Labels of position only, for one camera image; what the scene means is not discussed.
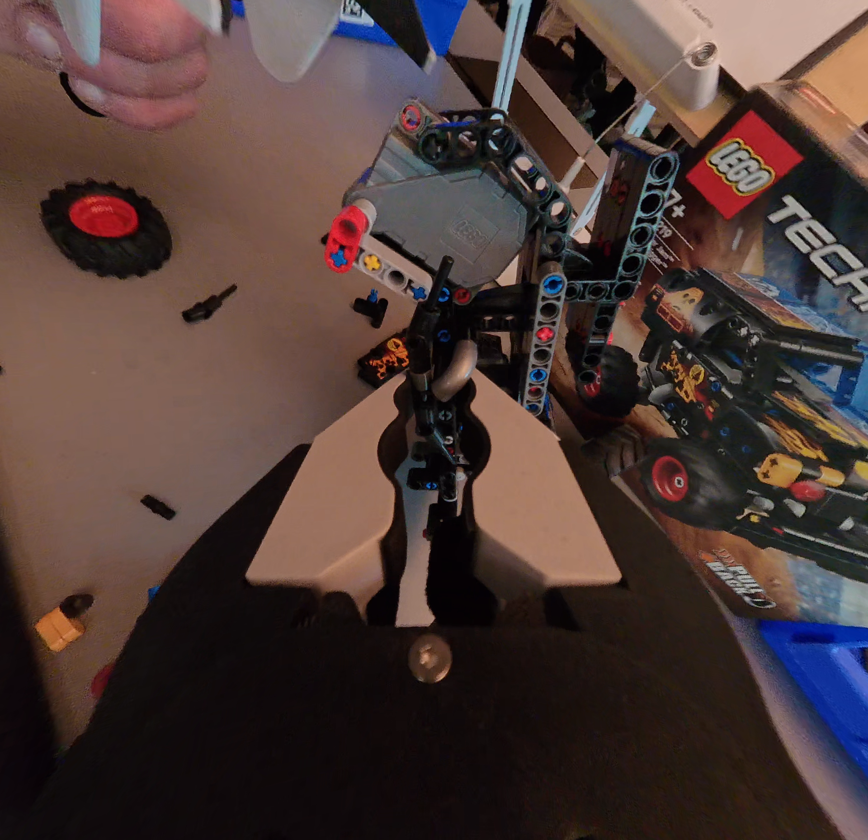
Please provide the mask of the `blue storage bin with tag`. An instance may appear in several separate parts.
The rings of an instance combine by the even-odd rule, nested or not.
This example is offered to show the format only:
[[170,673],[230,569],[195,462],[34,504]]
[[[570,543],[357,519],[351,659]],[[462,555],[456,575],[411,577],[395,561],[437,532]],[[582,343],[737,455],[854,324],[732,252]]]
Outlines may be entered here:
[[[243,7],[243,16],[246,19],[245,8],[241,0],[233,1]],[[425,30],[429,36],[429,41],[435,48],[436,56],[445,54],[458,25],[462,11],[469,0],[416,1]],[[374,22],[372,17],[365,13],[354,0],[344,0],[338,26],[328,37],[326,43],[334,35],[343,36],[345,38],[354,38],[368,43],[386,44],[398,47],[385,31]]]

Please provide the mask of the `person's left hand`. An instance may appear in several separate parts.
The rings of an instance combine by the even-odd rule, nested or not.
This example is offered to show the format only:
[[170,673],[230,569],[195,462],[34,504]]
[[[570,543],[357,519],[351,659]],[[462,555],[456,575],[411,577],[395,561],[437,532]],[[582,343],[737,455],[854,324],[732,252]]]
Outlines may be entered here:
[[49,0],[1,0],[1,51],[68,75],[74,95],[105,118],[160,130],[195,115],[208,77],[207,30],[176,0],[102,0],[101,58],[75,52]]

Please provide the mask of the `toy truck chassis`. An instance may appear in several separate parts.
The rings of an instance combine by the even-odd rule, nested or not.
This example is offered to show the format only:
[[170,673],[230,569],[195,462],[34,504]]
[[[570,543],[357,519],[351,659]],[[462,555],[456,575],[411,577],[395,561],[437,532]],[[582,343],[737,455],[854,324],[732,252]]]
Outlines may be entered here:
[[417,440],[406,485],[437,493],[426,536],[469,547],[470,487],[490,445],[470,403],[478,371],[551,428],[558,346],[577,347],[580,388],[614,381],[613,323],[641,279],[679,170],[676,152],[615,140],[590,247],[572,236],[567,193],[500,109],[436,112],[409,99],[346,205],[376,210],[370,233],[427,270],[407,329]]

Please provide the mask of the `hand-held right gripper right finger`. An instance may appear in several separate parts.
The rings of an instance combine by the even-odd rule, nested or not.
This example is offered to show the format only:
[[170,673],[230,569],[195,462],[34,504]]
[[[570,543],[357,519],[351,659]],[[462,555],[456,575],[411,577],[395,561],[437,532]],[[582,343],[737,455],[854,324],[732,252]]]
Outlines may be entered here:
[[551,588],[622,579],[558,436],[476,371],[472,416],[487,433],[487,461],[470,487],[474,575],[511,602]]

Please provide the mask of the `small connector with blue pin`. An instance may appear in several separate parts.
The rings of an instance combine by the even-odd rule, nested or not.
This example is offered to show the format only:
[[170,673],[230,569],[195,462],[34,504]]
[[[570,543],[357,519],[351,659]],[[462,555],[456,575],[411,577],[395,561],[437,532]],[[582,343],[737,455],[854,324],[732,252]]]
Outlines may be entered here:
[[364,316],[375,329],[380,329],[385,320],[389,301],[381,297],[377,288],[372,288],[366,297],[357,297],[353,301],[352,309],[355,313]]

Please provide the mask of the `red connector piece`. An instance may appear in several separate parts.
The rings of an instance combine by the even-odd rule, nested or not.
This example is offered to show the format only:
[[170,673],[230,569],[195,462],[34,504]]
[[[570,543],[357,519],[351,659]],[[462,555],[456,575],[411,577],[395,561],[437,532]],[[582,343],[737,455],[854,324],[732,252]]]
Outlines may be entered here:
[[331,222],[326,236],[324,258],[335,273],[346,273],[355,264],[363,238],[370,233],[376,210],[366,201],[346,205]]

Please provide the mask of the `white document stand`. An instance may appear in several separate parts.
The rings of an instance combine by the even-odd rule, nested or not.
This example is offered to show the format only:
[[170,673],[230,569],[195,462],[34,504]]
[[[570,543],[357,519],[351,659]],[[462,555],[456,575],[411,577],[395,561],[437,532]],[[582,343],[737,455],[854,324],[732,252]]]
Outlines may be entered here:
[[[526,28],[519,10],[532,0],[509,0],[507,39],[504,52],[517,44]],[[735,66],[734,75],[722,65],[720,51],[679,0],[554,0],[571,22],[612,61],[620,63],[624,75],[632,75],[644,98],[657,94],[658,108],[664,105],[686,113],[707,111],[719,93],[721,77],[742,90],[766,83],[793,80],[811,71],[826,56],[866,27],[866,11],[833,35],[808,56],[781,75],[766,72],[773,65],[759,57]]]

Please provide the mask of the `grey desk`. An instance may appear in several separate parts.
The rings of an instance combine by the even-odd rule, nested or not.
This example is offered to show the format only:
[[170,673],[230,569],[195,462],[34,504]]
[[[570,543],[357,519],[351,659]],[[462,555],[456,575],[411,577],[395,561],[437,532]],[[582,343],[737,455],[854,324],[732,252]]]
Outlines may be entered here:
[[[259,65],[244,22],[211,40],[200,112],[166,132],[79,112],[55,77],[2,60],[2,533],[59,747],[90,683],[192,543],[297,444],[366,393],[377,332],[352,311],[366,277],[320,238],[401,103],[476,104],[446,60],[333,39],[297,84]],[[170,260],[98,278],[45,233],[52,188],[113,180],[170,227]],[[208,320],[182,311],[236,283]],[[177,512],[163,520],[152,495]],[[50,651],[35,624],[91,594],[85,633]]]

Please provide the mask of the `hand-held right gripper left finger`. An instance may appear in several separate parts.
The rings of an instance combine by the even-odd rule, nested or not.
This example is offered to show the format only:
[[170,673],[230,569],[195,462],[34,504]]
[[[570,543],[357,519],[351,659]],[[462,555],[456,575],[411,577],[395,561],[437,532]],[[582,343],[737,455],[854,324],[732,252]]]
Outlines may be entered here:
[[245,577],[368,607],[396,591],[407,529],[396,473],[408,455],[409,381],[373,391],[311,443]]

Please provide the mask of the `toy truck set box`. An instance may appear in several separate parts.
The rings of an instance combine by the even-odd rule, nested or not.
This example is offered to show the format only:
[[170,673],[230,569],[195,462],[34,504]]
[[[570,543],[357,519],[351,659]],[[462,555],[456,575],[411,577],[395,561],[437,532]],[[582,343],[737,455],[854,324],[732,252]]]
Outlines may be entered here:
[[746,94],[682,165],[580,433],[736,614],[866,628],[866,132],[806,81]]

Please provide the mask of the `black pin with shaft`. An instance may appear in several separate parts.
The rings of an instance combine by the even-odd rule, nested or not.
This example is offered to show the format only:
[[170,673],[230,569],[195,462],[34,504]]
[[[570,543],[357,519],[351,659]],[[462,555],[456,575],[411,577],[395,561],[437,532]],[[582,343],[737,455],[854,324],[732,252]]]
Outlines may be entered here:
[[208,321],[214,313],[216,313],[233,294],[237,292],[237,284],[229,285],[225,290],[211,294],[207,298],[196,302],[186,310],[182,311],[181,318],[188,325],[200,324]]

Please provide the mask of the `pale beam with blue pins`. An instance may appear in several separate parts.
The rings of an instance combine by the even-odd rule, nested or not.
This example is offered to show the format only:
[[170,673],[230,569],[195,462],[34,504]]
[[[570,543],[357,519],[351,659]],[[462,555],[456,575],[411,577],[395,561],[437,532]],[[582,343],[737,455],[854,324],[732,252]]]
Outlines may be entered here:
[[425,301],[433,282],[431,274],[371,234],[364,235],[354,268],[386,288],[415,302]]

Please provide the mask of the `black wheel with red hub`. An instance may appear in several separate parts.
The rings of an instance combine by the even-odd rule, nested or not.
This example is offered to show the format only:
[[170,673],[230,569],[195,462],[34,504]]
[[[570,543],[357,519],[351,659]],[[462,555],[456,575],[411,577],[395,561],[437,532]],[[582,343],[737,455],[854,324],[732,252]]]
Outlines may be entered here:
[[99,278],[144,278],[173,253],[168,223],[130,187],[92,179],[52,189],[40,219],[61,254]]

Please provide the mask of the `black panel with orange print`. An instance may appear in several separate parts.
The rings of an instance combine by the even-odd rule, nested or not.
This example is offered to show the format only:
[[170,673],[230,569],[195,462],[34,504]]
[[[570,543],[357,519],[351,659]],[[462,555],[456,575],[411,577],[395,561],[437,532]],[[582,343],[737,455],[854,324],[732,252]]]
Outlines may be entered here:
[[378,389],[407,371],[407,331],[401,330],[371,348],[357,360],[358,378]]

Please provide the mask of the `orange block with black pin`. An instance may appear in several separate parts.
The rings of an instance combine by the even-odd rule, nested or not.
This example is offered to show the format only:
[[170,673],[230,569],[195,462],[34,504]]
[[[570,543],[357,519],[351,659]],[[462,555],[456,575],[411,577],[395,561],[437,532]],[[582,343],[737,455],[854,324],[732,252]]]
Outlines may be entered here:
[[81,618],[93,603],[91,594],[69,595],[39,618],[35,630],[45,646],[52,652],[60,652],[80,639],[86,631]]

